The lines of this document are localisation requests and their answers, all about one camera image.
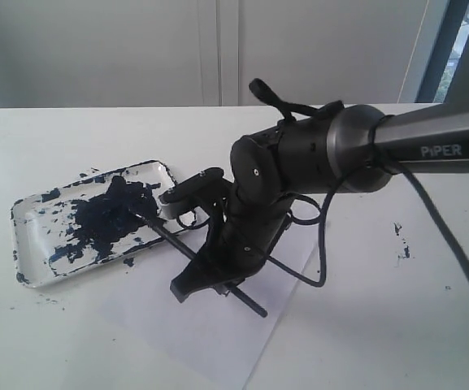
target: paper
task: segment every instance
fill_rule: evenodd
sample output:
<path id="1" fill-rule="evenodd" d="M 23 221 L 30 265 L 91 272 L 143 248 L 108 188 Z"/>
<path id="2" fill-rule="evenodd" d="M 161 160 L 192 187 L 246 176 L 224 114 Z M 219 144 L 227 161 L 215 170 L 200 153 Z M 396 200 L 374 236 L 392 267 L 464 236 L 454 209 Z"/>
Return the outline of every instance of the paper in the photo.
<path id="1" fill-rule="evenodd" d="M 294 206 L 301 211 L 303 207 Z M 302 216 L 311 213 L 299 212 Z M 197 250 L 203 232 L 182 236 Z M 317 245 L 317 227 L 292 225 L 272 255 L 301 271 Z M 143 337 L 152 347 L 167 353 L 220 387 L 241 389 L 259 360 L 296 279 L 267 263 L 240 289 L 268 311 L 259 317 L 236 297 L 214 290 L 192 294 L 180 304 L 169 291 L 171 280 L 188 260 L 167 244 L 135 258 L 128 282 L 112 292 L 102 315 Z"/>

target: black object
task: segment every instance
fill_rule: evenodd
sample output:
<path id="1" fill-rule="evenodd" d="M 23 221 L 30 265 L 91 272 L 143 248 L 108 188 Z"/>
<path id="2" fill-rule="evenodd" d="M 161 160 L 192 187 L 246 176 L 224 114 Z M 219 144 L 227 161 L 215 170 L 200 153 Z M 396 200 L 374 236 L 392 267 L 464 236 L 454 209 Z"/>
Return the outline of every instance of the black object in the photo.
<path id="1" fill-rule="evenodd" d="M 209 168 L 166 191 L 160 201 L 166 216 L 177 218 L 195 207 L 208 215 L 206 242 L 197 253 L 154 218 L 142 200 L 129 211 L 191 259 L 172 281 L 183 302 L 191 293 L 213 288 L 229 291 L 253 310 L 263 308 L 237 288 L 266 260 L 314 287 L 326 281 L 324 225 L 337 191 L 373 192 L 391 175 L 402 173 L 413 184 L 436 225 L 458 258 L 469 281 L 469 260 L 412 171 L 469 172 L 469 110 L 435 106 L 404 115 L 385 115 L 374 107 L 345 108 L 333 102 L 319 109 L 282 101 L 262 80 L 251 91 L 283 115 L 267 130 L 243 136 L 231 150 L 234 182 L 220 168 Z M 296 120 L 293 113 L 309 116 Z M 323 206 L 303 194 L 326 193 Z M 290 211 L 295 200 L 314 204 L 319 216 L 299 220 Z M 270 253 L 292 223 L 319 223 L 319 280 L 308 279 Z"/>

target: white table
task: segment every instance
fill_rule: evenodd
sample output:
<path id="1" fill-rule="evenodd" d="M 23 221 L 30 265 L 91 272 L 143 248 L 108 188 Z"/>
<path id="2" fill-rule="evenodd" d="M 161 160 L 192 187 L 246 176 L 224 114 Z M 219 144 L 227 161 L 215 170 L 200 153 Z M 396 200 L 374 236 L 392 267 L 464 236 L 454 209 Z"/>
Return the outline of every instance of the white table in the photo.
<path id="1" fill-rule="evenodd" d="M 212 166 L 230 179 L 231 144 L 278 118 L 268 107 L 0 110 L 0 389 L 216 388 L 98 316 L 124 264 L 19 285 L 9 209 L 91 167 L 149 158 L 180 180 Z M 469 254 L 469 175 L 419 177 Z M 407 182 L 337 196 L 328 223 L 328 283 L 298 285 L 247 388 L 469 389 L 469 286 Z M 402 239 L 411 258 L 399 262 Z M 311 259 L 306 273 L 317 269 Z"/>

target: metal tray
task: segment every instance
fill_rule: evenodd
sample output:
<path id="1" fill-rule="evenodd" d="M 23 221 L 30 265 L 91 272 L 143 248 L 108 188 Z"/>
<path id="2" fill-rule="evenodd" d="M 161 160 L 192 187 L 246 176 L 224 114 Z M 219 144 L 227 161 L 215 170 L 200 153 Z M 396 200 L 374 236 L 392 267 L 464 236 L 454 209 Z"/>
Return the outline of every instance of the metal tray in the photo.
<path id="1" fill-rule="evenodd" d="M 106 211 L 106 215 L 92 215 L 93 219 L 90 221 L 94 230 L 107 226 L 114 233 L 118 232 L 112 242 L 108 242 L 108 238 L 103 235 L 94 238 L 88 233 L 91 231 L 86 228 L 88 223 L 80 225 L 83 210 L 86 215 L 87 210 L 95 209 L 91 205 L 94 206 L 97 200 L 108 202 L 108 189 L 112 183 L 114 188 L 116 184 L 127 185 L 128 188 L 136 186 L 136 189 L 140 187 L 142 191 L 152 194 L 157 215 L 162 218 L 159 195 L 176 182 L 164 164 L 151 160 L 18 200 L 11 209 L 11 221 L 16 279 L 20 283 L 35 288 L 112 260 L 132 261 L 139 250 L 161 241 L 145 225 L 137 229 L 128 227 L 128 230 L 122 226 L 117 227 L 119 218 L 126 214 L 119 203 L 116 208 L 111 207 Z M 189 212 L 182 215 L 180 220 L 184 225 L 190 226 L 196 223 L 196 215 Z M 167 220 L 164 226 L 171 232 L 183 231 L 175 220 Z"/>

